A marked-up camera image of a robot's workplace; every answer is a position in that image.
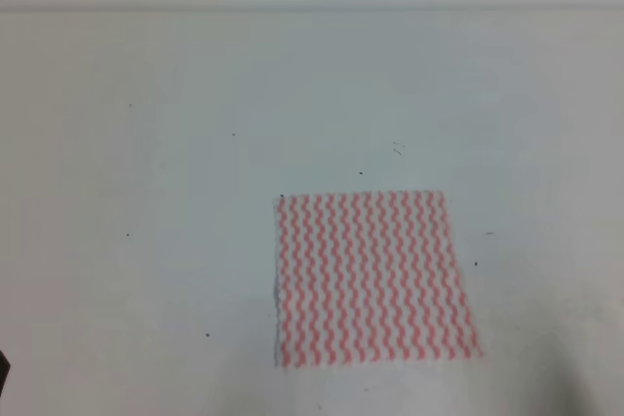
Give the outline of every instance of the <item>dark object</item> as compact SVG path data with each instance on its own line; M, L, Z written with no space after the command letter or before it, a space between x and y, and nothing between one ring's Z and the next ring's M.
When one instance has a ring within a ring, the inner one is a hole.
M2 395L2 388L4 387L4 383L7 380L7 375L9 375L9 369L11 365L7 358L0 351L0 395Z

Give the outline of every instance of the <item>square fabric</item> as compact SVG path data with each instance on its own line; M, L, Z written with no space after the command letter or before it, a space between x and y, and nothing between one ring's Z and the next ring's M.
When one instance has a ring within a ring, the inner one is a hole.
M442 192L275 202L277 364L482 354Z

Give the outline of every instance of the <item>cleaning wipe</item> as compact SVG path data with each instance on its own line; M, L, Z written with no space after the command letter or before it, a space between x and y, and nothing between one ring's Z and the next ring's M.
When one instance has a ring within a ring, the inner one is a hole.
M283 367L482 354L442 192L280 197Z

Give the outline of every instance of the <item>white table surface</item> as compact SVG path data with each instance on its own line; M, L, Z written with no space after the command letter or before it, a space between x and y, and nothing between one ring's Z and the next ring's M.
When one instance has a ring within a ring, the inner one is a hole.
M0 15L0 412L621 414L623 70L620 12ZM275 368L272 199L424 188L487 355Z

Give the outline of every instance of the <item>cloth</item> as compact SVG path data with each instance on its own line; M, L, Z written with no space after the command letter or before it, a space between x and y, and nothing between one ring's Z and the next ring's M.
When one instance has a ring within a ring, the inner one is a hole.
M275 201L283 367L482 354L442 192Z

